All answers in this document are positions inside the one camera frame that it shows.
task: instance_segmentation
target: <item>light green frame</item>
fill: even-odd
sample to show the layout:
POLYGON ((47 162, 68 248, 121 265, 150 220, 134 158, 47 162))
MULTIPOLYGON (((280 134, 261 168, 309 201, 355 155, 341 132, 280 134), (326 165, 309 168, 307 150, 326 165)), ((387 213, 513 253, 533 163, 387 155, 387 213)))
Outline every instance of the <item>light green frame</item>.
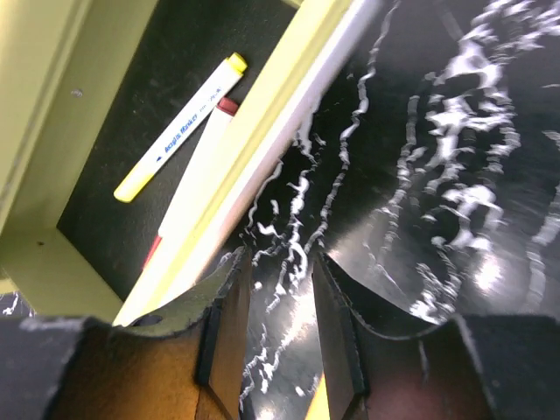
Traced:
POLYGON ((157 2, 0 3, 0 279, 39 314, 123 304, 56 225, 157 2))

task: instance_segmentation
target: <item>marker barrel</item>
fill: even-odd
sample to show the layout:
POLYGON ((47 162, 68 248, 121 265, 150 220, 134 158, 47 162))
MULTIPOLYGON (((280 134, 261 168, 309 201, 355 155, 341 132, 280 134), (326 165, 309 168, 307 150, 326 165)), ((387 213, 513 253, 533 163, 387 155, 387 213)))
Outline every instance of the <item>marker barrel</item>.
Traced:
POLYGON ((216 104, 235 86, 246 68, 245 61, 236 53, 221 62, 115 189, 117 200, 131 202, 136 197, 216 104))
POLYGON ((180 226, 181 221, 188 214, 188 208, 193 205, 193 198, 197 197, 198 189, 202 188, 204 184, 201 179, 203 168, 208 166, 208 159, 211 159, 214 153, 219 152, 217 149, 220 140, 236 111, 237 104, 224 98, 208 118, 204 133, 200 137, 191 161, 186 167, 183 178, 178 184, 171 199, 171 204, 159 227, 158 234, 160 237, 173 236, 177 226, 180 226))

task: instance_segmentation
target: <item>black surface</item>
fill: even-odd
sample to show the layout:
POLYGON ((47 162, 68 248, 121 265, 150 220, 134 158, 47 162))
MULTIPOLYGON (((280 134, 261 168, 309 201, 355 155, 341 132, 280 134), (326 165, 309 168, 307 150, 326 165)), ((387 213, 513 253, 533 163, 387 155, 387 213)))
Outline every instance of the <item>black surface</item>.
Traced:
POLYGON ((211 276, 151 312, 160 319, 155 325, 0 318, 0 418, 164 419, 186 410, 203 417, 208 407, 199 393, 208 389, 223 418, 237 418, 250 262, 250 251, 238 248, 211 276), (204 373, 205 382, 195 379, 204 373))
POLYGON ((117 201, 113 191, 233 52, 248 62, 228 95, 241 102, 293 14, 279 0, 159 2, 59 221, 121 299, 140 275, 204 124, 130 204, 117 201))
POLYGON ((35 311, 29 306, 23 295, 14 291, 0 295, 1 317, 32 317, 35 311))
MULTIPOLYGON (((367 420, 366 412, 380 420, 560 416, 560 327, 555 319, 455 316, 441 326, 423 322, 423 330, 414 333, 382 331, 375 311, 356 310, 366 303, 375 307, 380 297, 355 286, 328 256, 318 259, 313 287, 332 420, 367 420), (340 323, 340 333, 333 328, 333 314, 342 313, 348 321, 340 323), (346 366, 359 370, 352 377, 363 376, 367 388, 348 383, 346 366), (350 391, 352 402, 345 395, 350 391)), ((406 311, 386 311, 409 323, 406 311)))
MULTIPOLYGON (((287 24, 292 13, 272 0, 233 3, 244 4, 247 11, 255 13, 242 17, 232 11, 231 15, 246 33, 261 28, 260 38, 246 38, 255 50, 265 49, 260 43, 272 31, 263 20, 269 18, 272 23, 274 19, 279 37, 283 29, 279 22, 285 19, 287 24)), ((248 365, 242 392, 243 397, 251 396, 254 417, 305 418, 322 373, 309 276, 317 249, 324 249, 352 278, 381 297, 430 322, 441 323, 454 312, 534 312, 560 318, 560 263, 556 258, 560 150, 555 140, 560 130, 560 31, 555 29, 560 25, 560 10, 552 8, 551 1, 538 1, 518 11, 499 9, 500 14, 484 15, 483 8, 489 3, 382 2, 378 17, 322 98, 310 132, 299 132, 283 158, 280 175, 256 200, 252 222, 246 217, 230 238, 226 250, 235 246, 241 235, 255 255, 248 365), (542 16, 546 11, 547 22, 542 16), (482 17, 472 23, 477 16, 482 17), (499 101, 489 97, 492 87, 479 88, 484 80, 480 70, 444 77, 442 83, 434 84, 433 77, 445 73, 466 44, 466 34, 480 22, 486 22, 496 38, 475 37, 474 44, 482 50, 469 62, 481 67, 490 60, 502 71, 493 85, 505 95, 499 101), (531 34, 542 48, 532 47, 528 37, 520 38, 531 34), (373 46, 378 49, 370 54, 373 46), (362 77, 367 79, 369 103, 365 112, 356 113, 362 77), (411 106, 415 95, 417 106, 411 106), (441 96, 429 103, 432 95, 441 96), (429 116, 431 112, 441 114, 445 101, 453 98, 461 98, 471 108, 467 119, 472 126, 458 129, 457 147, 472 149, 428 166, 441 140, 431 133, 435 127, 429 116), (509 113, 506 121, 488 130, 473 123, 487 123, 497 115, 495 110, 488 111, 486 102, 509 113), (352 115, 359 126, 341 142, 341 134, 353 124, 352 115), (508 146, 504 132, 512 128, 520 136, 519 143, 497 159, 503 173, 490 171, 488 165, 494 158, 487 153, 495 146, 508 146), (412 133, 416 144, 410 142, 412 133), (305 153, 307 140, 311 142, 310 154, 305 153), (420 153, 422 147, 426 148, 423 156, 403 167, 409 174, 399 176, 397 166, 406 152, 420 153), (341 160, 346 151, 349 164, 341 160), (457 178, 443 183, 435 193, 428 192, 428 183, 454 163, 463 165, 457 178), (305 180, 309 181, 308 189, 299 188, 305 187, 305 180), (486 200, 474 199, 468 217, 458 217, 459 205, 472 196, 454 202, 445 194, 476 186, 484 187, 486 200), (405 194, 391 204, 398 189, 405 194), (272 200, 278 204, 277 213, 272 200), (292 204, 302 201, 303 208, 293 210, 299 207, 292 204), (277 235, 265 234, 270 230, 260 226, 272 226, 277 235), (469 227, 479 243, 486 242, 486 250, 475 249, 472 241, 451 246, 461 227, 469 227), (434 241, 438 236, 443 239, 434 241), (259 253, 264 250, 273 256, 259 253)), ((518 0, 511 4, 523 5, 518 0)), ((165 13, 160 13, 165 21, 165 13)), ((179 20, 169 13, 169 19, 179 20)), ((177 33, 168 27, 161 31, 177 33)), ((184 92, 178 87, 180 82, 171 79, 157 79, 160 85, 153 87, 151 75, 141 77, 150 68, 169 72, 168 77, 185 76, 169 65, 160 65, 164 58, 179 54, 183 44, 175 43, 175 50, 164 52, 160 38, 151 42, 154 52, 138 54, 130 76, 132 81, 136 77, 137 83, 123 85, 119 94, 122 102, 118 107, 115 103, 60 223, 65 235, 109 282, 121 282, 122 286, 114 285, 120 288, 121 296, 139 274, 190 153, 187 144, 131 205, 113 199, 114 187, 180 108, 180 103, 176 108, 170 105, 170 98, 180 97, 184 102, 195 90, 190 87, 191 91, 184 92), (173 89, 165 91, 163 83, 169 89, 179 89, 180 94, 173 89), (159 105, 168 107, 169 112, 164 114, 159 105), (135 116, 135 110, 142 116, 135 116), (135 145, 134 153, 127 151, 127 144, 135 145), (174 164, 182 159, 181 164, 174 164)), ((213 49, 210 44, 203 46, 213 49)), ((244 53, 238 45, 228 48, 213 58, 203 76, 232 50, 244 53)), ((248 55, 249 64, 254 60, 248 55)), ((178 79, 186 84, 187 79, 178 79)))

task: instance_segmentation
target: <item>screw hole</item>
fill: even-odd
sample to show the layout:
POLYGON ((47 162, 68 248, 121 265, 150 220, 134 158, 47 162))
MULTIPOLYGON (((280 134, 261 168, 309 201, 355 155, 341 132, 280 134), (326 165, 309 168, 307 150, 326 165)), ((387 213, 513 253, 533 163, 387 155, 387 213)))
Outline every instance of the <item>screw hole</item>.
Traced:
POLYGON ((162 321, 161 315, 153 315, 151 313, 144 315, 134 321, 130 326, 154 326, 162 321))

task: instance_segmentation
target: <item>marker cap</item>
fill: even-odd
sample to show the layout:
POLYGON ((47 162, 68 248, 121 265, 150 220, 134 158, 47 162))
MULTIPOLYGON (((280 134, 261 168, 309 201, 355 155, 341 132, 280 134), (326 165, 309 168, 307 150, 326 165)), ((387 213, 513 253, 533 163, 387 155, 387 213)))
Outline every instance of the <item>marker cap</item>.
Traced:
POLYGON ((113 195, 123 203, 130 203, 153 176, 152 172, 142 171, 138 163, 132 168, 126 178, 122 180, 121 184, 113 192, 113 195))
POLYGON ((247 63, 245 59, 237 52, 231 54, 231 57, 226 59, 229 65, 239 74, 243 74, 245 70, 247 70, 247 63))
POLYGON ((237 112, 237 109, 239 108, 239 105, 237 105, 237 103, 233 102, 231 99, 221 98, 220 102, 218 102, 218 105, 216 105, 216 108, 221 112, 225 112, 230 116, 234 116, 237 112))

